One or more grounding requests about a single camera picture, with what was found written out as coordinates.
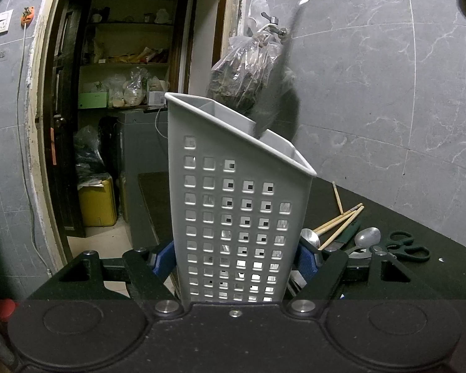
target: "square hole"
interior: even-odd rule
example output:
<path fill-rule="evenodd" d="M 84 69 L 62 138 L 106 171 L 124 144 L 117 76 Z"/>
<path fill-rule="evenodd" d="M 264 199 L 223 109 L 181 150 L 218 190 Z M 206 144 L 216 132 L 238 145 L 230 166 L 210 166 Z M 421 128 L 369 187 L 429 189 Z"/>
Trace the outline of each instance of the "square hole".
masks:
<path fill-rule="evenodd" d="M 274 238 L 274 245 L 285 245 L 285 236 L 276 236 Z"/>
<path fill-rule="evenodd" d="M 267 243 L 267 235 L 266 234 L 257 234 L 257 244 L 266 244 Z"/>
<path fill-rule="evenodd" d="M 204 252 L 211 253 L 214 251 L 214 246 L 212 243 L 204 243 Z"/>
<path fill-rule="evenodd" d="M 232 209 L 233 208 L 233 198 L 223 197 L 221 202 L 221 207 L 223 209 Z"/>
<path fill-rule="evenodd" d="M 213 177 L 204 177 L 204 189 L 214 189 L 214 178 Z"/>
<path fill-rule="evenodd" d="M 271 259 L 280 260 L 282 255 L 283 254 L 280 250 L 274 250 L 273 253 L 271 254 Z"/>
<path fill-rule="evenodd" d="M 288 202 L 280 203 L 280 214 L 290 214 L 292 211 L 292 204 Z"/>
<path fill-rule="evenodd" d="M 252 211 L 252 200 L 251 199 L 242 199 L 241 200 L 241 209 L 245 212 Z"/>
<path fill-rule="evenodd" d="M 274 193 L 274 184 L 271 182 L 262 184 L 262 193 L 264 195 L 272 195 Z"/>
<path fill-rule="evenodd" d="M 271 213 L 271 202 L 269 202 L 268 200 L 263 200 L 261 202 L 261 212 Z"/>
<path fill-rule="evenodd" d="M 197 220 L 197 213 L 195 210 L 185 210 L 185 220 L 195 221 Z"/>
<path fill-rule="evenodd" d="M 213 223 L 214 222 L 214 214 L 211 212 L 204 212 L 202 214 L 202 220 L 204 223 Z"/>
<path fill-rule="evenodd" d="M 254 193 L 254 181 L 244 181 L 241 191 L 244 193 Z"/>
<path fill-rule="evenodd" d="M 214 207 L 214 196 L 213 195 L 204 195 L 203 197 L 204 201 L 202 204 L 205 207 Z"/>
<path fill-rule="evenodd" d="M 225 173 L 233 173 L 235 171 L 235 160 L 234 159 L 225 159 Z"/>
<path fill-rule="evenodd" d="M 231 241 L 231 231 L 221 230 L 221 240 Z"/>
<path fill-rule="evenodd" d="M 209 227 L 204 227 L 203 234 L 204 238 L 214 238 L 214 231 Z"/>
<path fill-rule="evenodd" d="M 249 234 L 244 233 L 243 231 L 240 231 L 238 233 L 238 241 L 240 241 L 241 243 L 248 243 L 249 242 Z"/>
<path fill-rule="evenodd" d="M 235 181 L 233 181 L 232 179 L 223 179 L 222 190 L 233 192 L 235 190 Z"/>
<path fill-rule="evenodd" d="M 232 223 L 233 223 L 233 217 L 231 214 L 221 215 L 221 224 L 224 224 L 225 226 L 231 226 Z"/>
<path fill-rule="evenodd" d="M 194 237 L 197 235 L 197 228 L 193 226 L 186 226 L 186 235 Z"/>
<path fill-rule="evenodd" d="M 259 218 L 259 228 L 262 230 L 269 229 L 269 219 Z"/>
<path fill-rule="evenodd" d="M 191 155 L 186 155 L 185 156 L 185 165 L 184 167 L 186 169 L 195 169 L 195 157 Z"/>
<path fill-rule="evenodd" d="M 242 227 L 250 227 L 250 217 L 248 217 L 248 216 L 240 216 L 240 226 L 242 226 Z"/>
<path fill-rule="evenodd" d="M 221 254 L 230 254 L 230 246 L 228 244 L 221 244 Z"/>
<path fill-rule="evenodd" d="M 236 252 L 239 256 L 247 256 L 247 247 L 246 246 L 239 246 Z"/>
<path fill-rule="evenodd" d="M 216 169 L 216 160 L 212 157 L 204 157 L 204 169 L 207 171 L 214 171 Z"/>
<path fill-rule="evenodd" d="M 186 242 L 186 248 L 189 249 L 189 250 L 196 250 L 196 249 L 197 249 L 197 242 L 196 242 L 196 241 L 187 240 L 187 242 Z"/>
<path fill-rule="evenodd" d="M 195 150 L 195 148 L 197 148 L 195 138 L 193 136 L 185 136 L 184 146 L 187 150 Z"/>
<path fill-rule="evenodd" d="M 278 220 L 276 224 L 276 230 L 281 230 L 281 231 L 288 230 L 288 220 Z"/>
<path fill-rule="evenodd" d="M 197 180 L 195 179 L 195 175 L 185 175 L 184 185 L 187 188 L 195 188 L 196 184 L 197 184 Z"/>
<path fill-rule="evenodd" d="M 196 202 L 195 193 L 185 193 L 185 204 L 194 205 Z"/>

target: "electrical outlet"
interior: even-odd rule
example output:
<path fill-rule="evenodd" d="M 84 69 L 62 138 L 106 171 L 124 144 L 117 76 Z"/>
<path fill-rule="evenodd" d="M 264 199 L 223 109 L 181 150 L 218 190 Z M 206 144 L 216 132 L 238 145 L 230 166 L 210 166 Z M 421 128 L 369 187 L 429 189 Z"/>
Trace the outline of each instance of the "electrical outlet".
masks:
<path fill-rule="evenodd" d="M 8 10 L 0 13 L 0 34 L 9 30 L 13 12 L 14 10 Z"/>

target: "metal bolt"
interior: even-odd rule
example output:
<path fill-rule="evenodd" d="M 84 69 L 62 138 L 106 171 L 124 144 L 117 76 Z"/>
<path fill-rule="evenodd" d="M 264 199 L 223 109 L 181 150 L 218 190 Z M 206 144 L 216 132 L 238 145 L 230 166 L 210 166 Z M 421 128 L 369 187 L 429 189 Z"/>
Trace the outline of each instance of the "metal bolt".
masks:
<path fill-rule="evenodd" d="M 163 314 L 175 313 L 179 310 L 179 303 L 175 300 L 160 300 L 155 304 L 155 310 Z"/>
<path fill-rule="evenodd" d="M 291 307 L 297 313 L 309 313 L 316 308 L 316 305 L 311 300 L 294 300 Z"/>
<path fill-rule="evenodd" d="M 243 313 L 240 310 L 230 310 L 230 316 L 233 318 L 237 318 Z"/>

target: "white plastic basket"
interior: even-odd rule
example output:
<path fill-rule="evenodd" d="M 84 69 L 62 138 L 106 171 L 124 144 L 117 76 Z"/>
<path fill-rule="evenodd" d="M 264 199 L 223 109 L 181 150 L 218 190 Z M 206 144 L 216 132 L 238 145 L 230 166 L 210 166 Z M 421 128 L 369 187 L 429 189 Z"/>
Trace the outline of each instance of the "white plastic basket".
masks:
<path fill-rule="evenodd" d="M 295 147 L 209 98 L 167 93 L 182 300 L 281 300 L 316 172 Z"/>

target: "wire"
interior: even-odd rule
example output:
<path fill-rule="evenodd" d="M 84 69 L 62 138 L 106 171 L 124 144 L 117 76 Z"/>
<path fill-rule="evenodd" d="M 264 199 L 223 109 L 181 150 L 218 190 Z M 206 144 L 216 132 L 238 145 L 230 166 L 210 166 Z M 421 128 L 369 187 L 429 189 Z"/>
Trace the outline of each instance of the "wire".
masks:
<path fill-rule="evenodd" d="M 157 133 L 159 133 L 162 137 L 164 137 L 165 139 L 167 139 L 166 136 L 164 136 L 162 133 L 160 133 L 160 130 L 159 128 L 157 127 L 157 120 L 159 119 L 159 114 L 160 114 L 160 110 L 162 109 L 162 107 L 159 108 L 159 110 L 157 111 L 157 115 L 155 116 L 155 121 L 154 121 L 154 125 L 155 125 L 155 130 L 157 130 Z"/>
<path fill-rule="evenodd" d="M 43 262 L 45 268 L 47 269 L 47 275 L 49 278 L 52 277 L 52 271 L 48 267 L 47 263 L 45 262 L 44 258 L 40 254 L 38 247 L 36 246 L 35 241 L 35 212 L 33 210 L 33 204 L 31 203 L 31 197 L 28 191 L 28 185 L 26 184 L 26 170 L 24 164 L 24 156 L 23 156 L 23 148 L 21 143 L 21 135 L 19 133 L 19 94 L 21 91 L 21 78 L 22 78 L 22 68 L 24 66 L 24 52 L 26 50 L 26 25 L 24 25 L 24 33 L 22 38 L 22 54 L 21 54 L 21 66 L 19 67 L 19 83 L 17 84 L 17 97 L 16 97 L 16 122 L 17 122 L 17 138 L 19 140 L 19 154 L 21 156 L 21 164 L 22 164 L 22 180 L 24 183 L 24 190 L 26 191 L 26 197 L 28 199 L 28 207 L 29 207 L 29 216 L 31 219 L 31 244 L 33 244 L 33 248 L 38 255 L 38 258 Z M 24 139 L 26 139 L 26 126 L 24 127 Z"/>

